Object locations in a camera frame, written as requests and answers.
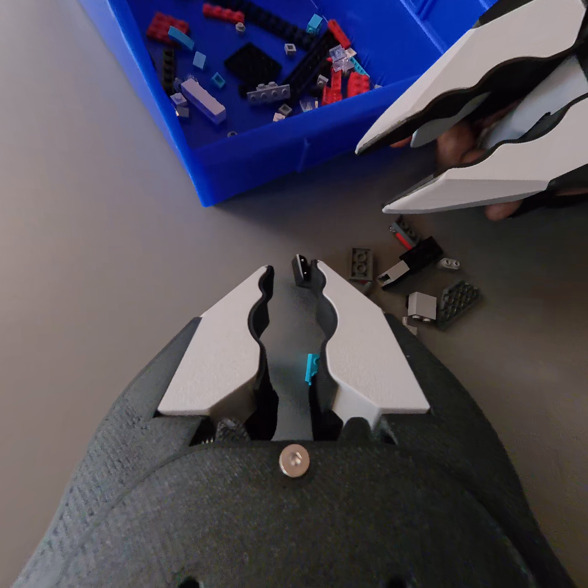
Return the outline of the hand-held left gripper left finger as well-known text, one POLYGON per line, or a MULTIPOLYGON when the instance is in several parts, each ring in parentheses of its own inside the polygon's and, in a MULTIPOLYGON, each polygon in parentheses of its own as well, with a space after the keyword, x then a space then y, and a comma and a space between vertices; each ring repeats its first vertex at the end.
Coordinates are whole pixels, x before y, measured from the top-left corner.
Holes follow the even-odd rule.
POLYGON ((164 416, 250 417, 261 372, 254 311, 266 303, 273 268, 261 266, 205 311, 159 405, 164 416))

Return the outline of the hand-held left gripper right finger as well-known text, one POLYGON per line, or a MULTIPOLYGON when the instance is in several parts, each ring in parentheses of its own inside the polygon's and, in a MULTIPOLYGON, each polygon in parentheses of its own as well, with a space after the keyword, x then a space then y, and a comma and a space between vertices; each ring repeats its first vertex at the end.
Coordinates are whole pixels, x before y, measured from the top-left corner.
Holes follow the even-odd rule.
POLYGON ((430 404, 386 314, 326 263, 312 261, 312 291, 325 340, 316 396, 322 413, 370 424, 387 414, 424 414, 430 404))

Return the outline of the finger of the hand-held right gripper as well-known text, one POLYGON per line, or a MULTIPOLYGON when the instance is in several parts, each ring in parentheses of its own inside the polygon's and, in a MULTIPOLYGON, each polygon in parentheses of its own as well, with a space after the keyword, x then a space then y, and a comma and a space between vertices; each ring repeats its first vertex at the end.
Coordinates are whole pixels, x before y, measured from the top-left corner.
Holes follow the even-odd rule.
POLYGON ((587 1, 497 1, 372 124, 355 153, 401 141, 487 94, 516 93, 582 37, 587 1))
POLYGON ((587 98, 558 112, 531 141, 503 142, 477 162, 425 178, 385 205, 385 214, 421 214, 511 202, 558 189, 558 179, 587 165, 587 98))

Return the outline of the light grey slope brick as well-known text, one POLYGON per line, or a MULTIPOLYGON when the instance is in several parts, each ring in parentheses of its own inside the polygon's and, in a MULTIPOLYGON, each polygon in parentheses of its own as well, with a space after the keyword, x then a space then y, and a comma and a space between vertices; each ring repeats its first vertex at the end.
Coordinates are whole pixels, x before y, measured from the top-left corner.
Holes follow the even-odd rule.
POLYGON ((437 319, 437 297, 422 292, 412 292, 407 298, 407 314, 410 319, 435 322, 437 319))

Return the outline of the red and dark grey brick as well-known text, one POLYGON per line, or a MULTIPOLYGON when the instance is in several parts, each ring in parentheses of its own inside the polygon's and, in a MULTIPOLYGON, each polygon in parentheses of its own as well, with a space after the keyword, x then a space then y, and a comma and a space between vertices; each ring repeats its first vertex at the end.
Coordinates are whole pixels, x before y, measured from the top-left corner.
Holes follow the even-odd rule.
POLYGON ((399 215, 389 226, 393 237, 407 250, 418 246, 422 241, 420 234, 415 231, 406 221, 403 215, 399 215))

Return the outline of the black and white brick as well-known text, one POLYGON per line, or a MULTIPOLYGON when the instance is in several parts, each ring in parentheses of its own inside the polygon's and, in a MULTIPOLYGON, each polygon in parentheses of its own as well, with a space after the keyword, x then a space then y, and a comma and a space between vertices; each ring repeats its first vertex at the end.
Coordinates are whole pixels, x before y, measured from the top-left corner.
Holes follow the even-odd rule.
POLYGON ((444 251, 434 237, 423 239, 415 247, 400 255, 397 264, 380 274, 376 278, 376 283, 383 289, 390 288, 436 263, 443 255, 444 251))

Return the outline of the grey desk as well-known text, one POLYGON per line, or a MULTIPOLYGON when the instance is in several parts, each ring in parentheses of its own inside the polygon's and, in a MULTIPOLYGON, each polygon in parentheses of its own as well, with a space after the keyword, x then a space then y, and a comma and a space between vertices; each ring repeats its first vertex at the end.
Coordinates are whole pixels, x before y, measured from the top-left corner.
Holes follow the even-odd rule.
MULTIPOLYGON (((187 324, 261 265, 277 439, 309 439, 305 357, 322 331, 297 253, 346 275, 401 250, 382 204, 428 151, 336 158, 214 208, 77 1, 1 1, 1 587, 52 521, 113 402, 187 324)), ((419 340, 507 449, 536 520, 587 587, 587 203, 493 223, 412 216, 482 300, 419 340)))

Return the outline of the person's right hand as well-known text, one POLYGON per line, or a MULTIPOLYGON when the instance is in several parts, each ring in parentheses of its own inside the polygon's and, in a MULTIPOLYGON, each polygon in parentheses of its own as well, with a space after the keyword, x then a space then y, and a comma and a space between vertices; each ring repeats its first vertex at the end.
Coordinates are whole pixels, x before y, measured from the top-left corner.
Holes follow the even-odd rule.
MULTIPOLYGON (((486 129, 493 127, 513 109, 516 109, 519 103, 520 100, 517 100, 494 114, 473 122, 469 119, 463 119, 440 135, 436 140, 436 172, 442 173, 456 166, 471 164, 480 159, 486 151, 478 147, 479 136, 485 134, 486 129)), ((391 144, 390 147, 400 149, 410 143, 411 137, 409 136, 391 144)), ((514 215, 521 207, 522 202, 520 200, 491 204, 485 207, 484 214, 491 221, 500 221, 514 215)))

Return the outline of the dark grey wedge plate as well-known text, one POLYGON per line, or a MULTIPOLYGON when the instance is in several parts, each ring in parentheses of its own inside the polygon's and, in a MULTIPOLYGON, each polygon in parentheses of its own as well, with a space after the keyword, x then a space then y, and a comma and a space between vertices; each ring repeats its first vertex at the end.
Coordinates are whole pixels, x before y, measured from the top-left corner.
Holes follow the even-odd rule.
POLYGON ((444 331, 481 300, 481 290, 476 285, 460 280, 443 290, 437 299, 436 327, 444 331))

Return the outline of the large blue plastic bin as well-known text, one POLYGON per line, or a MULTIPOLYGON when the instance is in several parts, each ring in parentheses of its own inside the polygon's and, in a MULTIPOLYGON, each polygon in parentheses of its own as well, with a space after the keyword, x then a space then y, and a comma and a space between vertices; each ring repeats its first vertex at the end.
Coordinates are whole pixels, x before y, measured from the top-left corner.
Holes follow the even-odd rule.
POLYGON ((182 161, 203 206, 216 205, 291 172, 301 172, 351 152, 376 118, 420 74, 443 55, 495 1, 242 1, 228 4, 245 13, 243 34, 234 24, 206 18, 204 1, 80 1, 115 55, 137 95, 182 161), (356 59, 380 89, 304 112, 300 99, 316 83, 293 95, 293 112, 273 116, 281 103, 251 106, 241 89, 243 66, 225 64, 247 44, 280 66, 273 79, 290 78, 311 47, 326 40, 334 19, 357 52, 356 59), (173 112, 164 89, 164 52, 174 51, 177 77, 193 75, 224 106, 226 119, 213 123, 191 107, 186 121, 173 112))

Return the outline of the pile of mixed toy bricks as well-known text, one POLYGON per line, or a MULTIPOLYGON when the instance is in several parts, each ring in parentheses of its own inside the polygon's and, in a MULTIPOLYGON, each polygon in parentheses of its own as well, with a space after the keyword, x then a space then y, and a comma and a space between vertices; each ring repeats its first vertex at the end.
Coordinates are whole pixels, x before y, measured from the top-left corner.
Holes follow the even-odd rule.
MULTIPOLYGON (((301 28, 254 1, 203 1, 202 17, 231 25, 238 35, 258 27, 284 41, 286 59, 295 61, 301 52, 283 79, 282 63, 250 40, 223 60, 225 71, 237 81, 239 98, 250 107, 275 107, 274 122, 289 117, 297 106, 309 112, 381 88, 372 83, 335 19, 314 13, 301 28)), ((192 71, 204 72, 207 57, 195 49, 188 21, 157 11, 145 38, 159 83, 180 123, 189 121, 190 107, 195 107, 211 122, 224 124, 226 108, 200 87, 192 71), (192 59, 186 74, 180 73, 179 51, 192 59)))

